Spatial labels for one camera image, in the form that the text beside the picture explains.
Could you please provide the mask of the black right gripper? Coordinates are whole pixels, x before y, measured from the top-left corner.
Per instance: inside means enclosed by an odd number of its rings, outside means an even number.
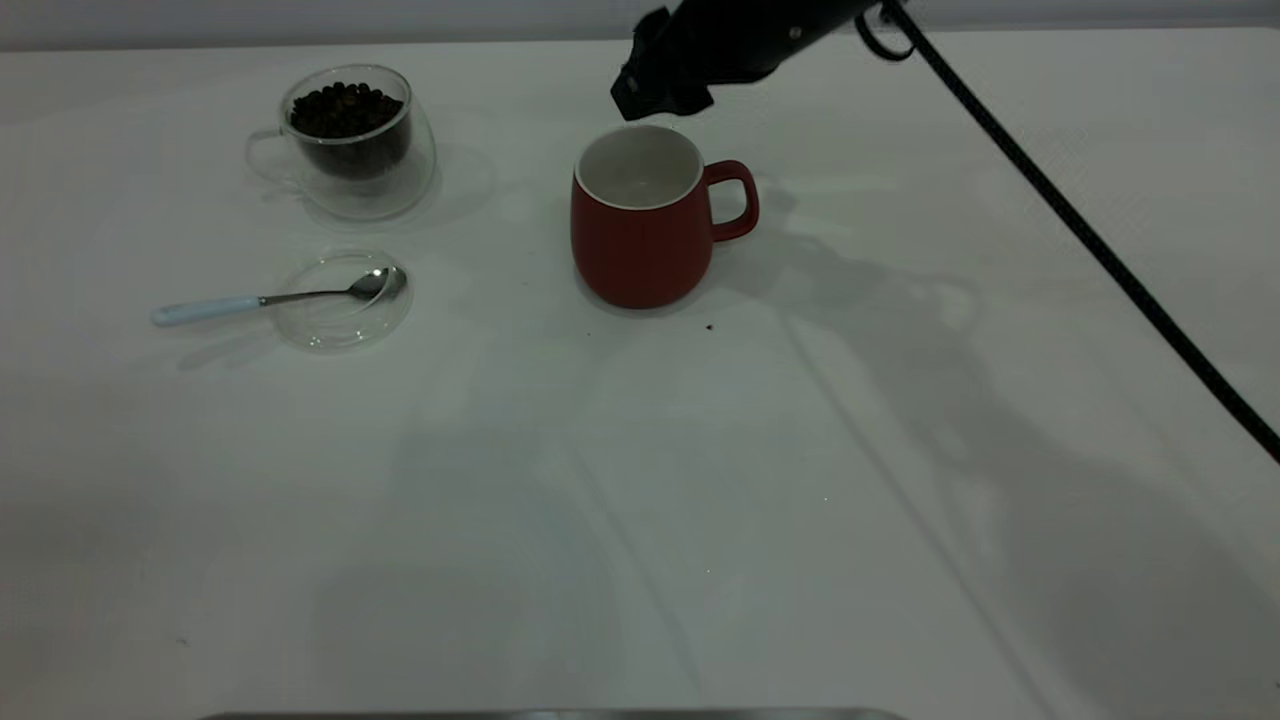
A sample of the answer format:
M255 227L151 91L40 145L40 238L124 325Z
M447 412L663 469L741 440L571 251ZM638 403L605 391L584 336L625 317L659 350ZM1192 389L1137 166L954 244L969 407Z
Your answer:
M758 82L877 5L676 1L658 6L634 27L632 49L612 85L612 100L625 120L696 115L713 105L710 91L698 83ZM680 59L680 68L664 58Z

